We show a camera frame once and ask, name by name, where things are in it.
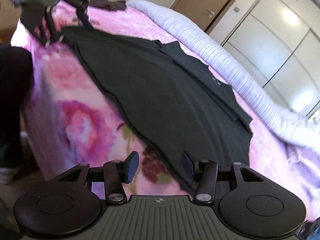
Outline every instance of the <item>gray ribbed plate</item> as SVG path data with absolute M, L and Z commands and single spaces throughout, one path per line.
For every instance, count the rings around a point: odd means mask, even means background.
M 245 240 L 226 228 L 210 207 L 187 196 L 132 196 L 107 208 L 92 228 L 68 240 Z M 298 240 L 290 236 L 287 240 Z

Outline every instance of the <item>black pants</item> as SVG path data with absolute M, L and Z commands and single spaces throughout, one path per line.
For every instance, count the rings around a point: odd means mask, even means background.
M 32 75 L 30 52 L 0 47 L 0 167 L 22 164 L 20 105 L 29 90 Z

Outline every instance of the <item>floral blanket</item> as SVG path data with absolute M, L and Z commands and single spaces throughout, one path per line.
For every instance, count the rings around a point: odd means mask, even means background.
M 117 12 L 89 8 L 88 15 L 92 25 L 103 31 L 162 43 L 176 41 L 148 16 L 130 7 Z M 74 9 L 63 2 L 56 7 L 54 21 L 58 28 L 79 24 Z M 34 85 L 24 104 L 24 117 L 31 147 L 45 179 L 78 163 L 102 166 L 114 159 L 124 160 L 131 151 L 137 151 L 140 155 L 138 171 L 133 182 L 124 185 L 128 197 L 132 194 L 187 194 L 152 148 L 132 133 L 116 105 L 102 95 L 66 45 L 56 43 L 46 49 L 20 23 L 12 45 L 25 47 L 33 56 Z M 201 59 L 180 45 L 187 54 Z M 301 154 L 296 149 L 288 151 L 287 145 L 267 129 L 236 92 L 235 96 L 238 104 L 253 118 L 250 167 L 300 197 L 307 207 L 307 220 L 319 217 L 320 203 L 315 197 L 318 193 L 308 191 L 310 187 L 316 189 L 315 179 L 312 174 L 306 178 L 295 169 Z M 102 183 L 96 183 L 93 190 L 104 198 Z

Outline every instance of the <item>bed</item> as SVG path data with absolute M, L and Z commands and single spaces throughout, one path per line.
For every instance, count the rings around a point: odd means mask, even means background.
M 276 106 L 239 63 L 186 17 L 150 2 L 133 0 L 127 5 L 117 12 L 89 8 L 89 21 L 114 34 L 162 43 L 178 40 L 187 54 L 209 65 L 214 77 L 232 85 L 238 104 L 253 118 L 250 167 L 296 194 L 307 208 L 306 220 L 320 217 L 319 130 Z M 79 24 L 74 8 L 63 2 L 56 6 L 54 21 L 57 28 Z M 133 182 L 124 185 L 127 196 L 187 194 L 152 148 L 132 133 L 66 45 L 45 48 L 21 23 L 12 45 L 33 56 L 34 83 L 23 112 L 45 179 L 79 163 L 102 166 L 137 151 L 140 166 Z M 94 184 L 93 191 L 104 198 L 101 183 Z

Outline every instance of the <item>mattress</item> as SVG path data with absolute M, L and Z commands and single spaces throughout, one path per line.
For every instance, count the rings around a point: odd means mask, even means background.
M 151 3 L 144 7 L 139 4 L 139 10 L 129 6 L 125 11 L 117 12 L 89 8 L 89 21 L 95 28 L 114 34 L 160 40 L 162 43 L 176 41 L 169 34 L 170 30 L 164 30 L 165 27 L 155 23 L 157 21 L 151 15 L 155 12 L 151 10 L 154 6 Z M 53 18 L 57 28 L 79 25 L 74 8 L 63 2 L 57 5 Z M 171 26 L 179 23 L 181 19 L 171 19 Z M 128 197 L 132 194 L 187 194 L 152 148 L 132 133 L 116 105 L 102 95 L 66 45 L 56 43 L 45 48 L 21 23 L 13 36 L 12 45 L 28 49 L 33 56 L 33 88 L 25 100 L 23 112 L 29 141 L 45 179 L 51 179 L 79 163 L 102 166 L 114 159 L 124 160 L 131 151 L 137 151 L 140 155 L 138 171 L 133 182 L 124 185 Z M 206 63 L 205 59 L 191 51 L 191 46 L 180 45 L 185 53 Z M 219 49 L 230 57 L 222 48 Z M 227 83 L 214 70 L 214 64 L 210 65 L 209 70 L 215 78 Z M 245 97 L 235 90 L 234 93 L 238 104 L 253 119 L 250 124 L 253 133 L 250 167 L 296 194 L 306 205 L 307 220 L 319 217 L 319 155 L 307 148 L 285 143 L 258 117 L 254 107 L 244 101 Z M 104 198 L 102 183 L 96 183 L 93 191 Z

